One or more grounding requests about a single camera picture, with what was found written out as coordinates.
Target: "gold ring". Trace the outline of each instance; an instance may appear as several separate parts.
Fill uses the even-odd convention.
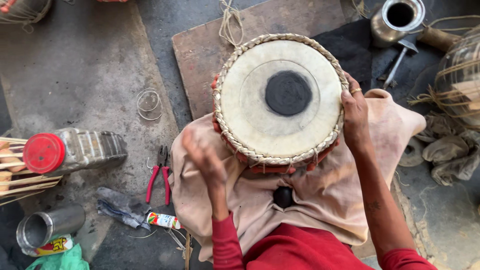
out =
[[[353,93],[356,93],[358,91],[361,91],[361,88],[355,88],[355,89],[351,90],[350,93],[353,95]]]

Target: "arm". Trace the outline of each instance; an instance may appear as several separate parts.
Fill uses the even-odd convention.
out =
[[[348,73],[350,91],[359,84]],[[361,91],[342,93],[345,108],[345,143],[353,154],[359,174],[363,205],[378,261],[394,249],[415,249],[410,230],[380,172],[368,129],[368,106]]]
[[[183,131],[182,144],[199,168],[212,204],[213,268],[244,269],[237,230],[227,206],[225,167],[212,147],[194,139],[193,130],[186,128]]]

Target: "hand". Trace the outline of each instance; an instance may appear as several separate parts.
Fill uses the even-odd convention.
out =
[[[200,170],[212,203],[212,217],[224,220],[228,217],[226,182],[227,172],[215,150],[205,142],[197,140],[192,129],[183,131],[182,145],[193,163]]]
[[[345,108],[343,134],[345,143],[355,155],[372,144],[368,130],[368,106],[361,91],[350,93],[360,88],[359,83],[350,74],[343,73],[350,84],[349,90],[342,92],[342,104]]]

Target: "pliers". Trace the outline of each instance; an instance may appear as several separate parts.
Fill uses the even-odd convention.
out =
[[[152,176],[150,177],[150,181],[148,181],[148,188],[147,188],[147,196],[145,201],[150,203],[150,197],[152,196],[152,188],[153,184],[155,183],[155,178],[158,175],[158,171],[162,168],[163,174],[163,181],[165,182],[165,204],[170,204],[170,184],[168,183],[168,171],[170,170],[167,167],[167,159],[168,159],[168,147],[167,146],[160,146],[158,150],[158,154],[156,156],[157,165],[153,166]]]

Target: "drumhead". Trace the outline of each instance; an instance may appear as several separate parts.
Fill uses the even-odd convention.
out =
[[[340,95],[348,89],[338,62],[316,41],[281,35],[269,42],[278,35],[263,35],[237,49],[214,91],[217,120],[235,150],[272,165],[300,162],[327,148],[343,125]]]

